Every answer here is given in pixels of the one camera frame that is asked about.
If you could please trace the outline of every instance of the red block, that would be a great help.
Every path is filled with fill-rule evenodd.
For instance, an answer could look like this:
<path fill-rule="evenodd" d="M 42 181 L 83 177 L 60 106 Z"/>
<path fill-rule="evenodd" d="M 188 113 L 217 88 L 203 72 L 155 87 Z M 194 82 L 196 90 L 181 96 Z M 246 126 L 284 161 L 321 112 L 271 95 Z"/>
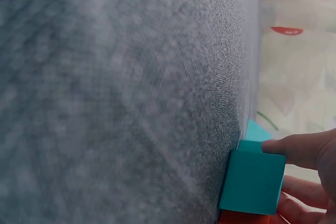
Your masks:
<path fill-rule="evenodd" d="M 269 215 L 248 214 L 223 210 L 220 213 L 218 224 L 268 224 Z"/>

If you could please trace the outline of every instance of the teal block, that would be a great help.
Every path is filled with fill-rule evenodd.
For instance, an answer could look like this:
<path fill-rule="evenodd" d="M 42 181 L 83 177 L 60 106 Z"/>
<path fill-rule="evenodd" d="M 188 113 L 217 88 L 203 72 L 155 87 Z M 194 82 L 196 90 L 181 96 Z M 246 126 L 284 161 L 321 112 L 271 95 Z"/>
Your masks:
<path fill-rule="evenodd" d="M 252 214 L 275 214 L 285 163 L 282 155 L 232 151 L 218 207 Z"/>
<path fill-rule="evenodd" d="M 263 152 L 261 149 L 261 142 L 255 142 L 249 140 L 240 140 L 237 150 L 242 152 L 254 152 L 254 153 Z"/>
<path fill-rule="evenodd" d="M 255 142 L 263 142 L 265 140 L 272 139 L 272 135 L 265 131 L 260 125 L 249 119 L 245 139 Z"/>

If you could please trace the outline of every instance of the fabric texture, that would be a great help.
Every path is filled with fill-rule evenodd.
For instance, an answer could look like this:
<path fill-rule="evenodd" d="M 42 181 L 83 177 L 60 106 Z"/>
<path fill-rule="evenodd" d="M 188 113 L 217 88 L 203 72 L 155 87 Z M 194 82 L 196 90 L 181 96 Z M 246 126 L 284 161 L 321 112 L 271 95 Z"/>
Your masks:
<path fill-rule="evenodd" d="M 215 223 L 258 0 L 0 0 L 0 222 Z"/>

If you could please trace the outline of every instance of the skin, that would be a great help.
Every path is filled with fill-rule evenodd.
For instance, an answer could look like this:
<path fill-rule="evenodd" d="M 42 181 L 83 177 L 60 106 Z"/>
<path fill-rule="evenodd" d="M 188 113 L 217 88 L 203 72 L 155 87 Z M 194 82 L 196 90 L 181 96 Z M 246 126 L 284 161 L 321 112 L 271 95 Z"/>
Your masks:
<path fill-rule="evenodd" d="M 262 148 L 265 153 L 285 155 L 288 164 L 317 170 L 321 179 L 317 184 L 285 176 L 277 214 L 271 216 L 270 223 L 336 224 L 336 129 L 266 141 Z M 285 193 L 327 212 L 307 211 Z"/>

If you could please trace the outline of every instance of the red shape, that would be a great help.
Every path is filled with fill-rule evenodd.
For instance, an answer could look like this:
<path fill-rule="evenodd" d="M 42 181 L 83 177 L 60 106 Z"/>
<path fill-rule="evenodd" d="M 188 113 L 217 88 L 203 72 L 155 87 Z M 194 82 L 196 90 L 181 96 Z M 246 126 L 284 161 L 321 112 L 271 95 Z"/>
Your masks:
<path fill-rule="evenodd" d="M 279 33 L 279 34 L 284 34 L 288 36 L 295 36 L 303 33 L 303 29 L 299 28 L 290 28 L 290 27 L 271 27 L 273 31 Z"/>
<path fill-rule="evenodd" d="M 268 224 L 269 215 L 248 214 L 223 210 L 220 213 L 218 224 Z"/>

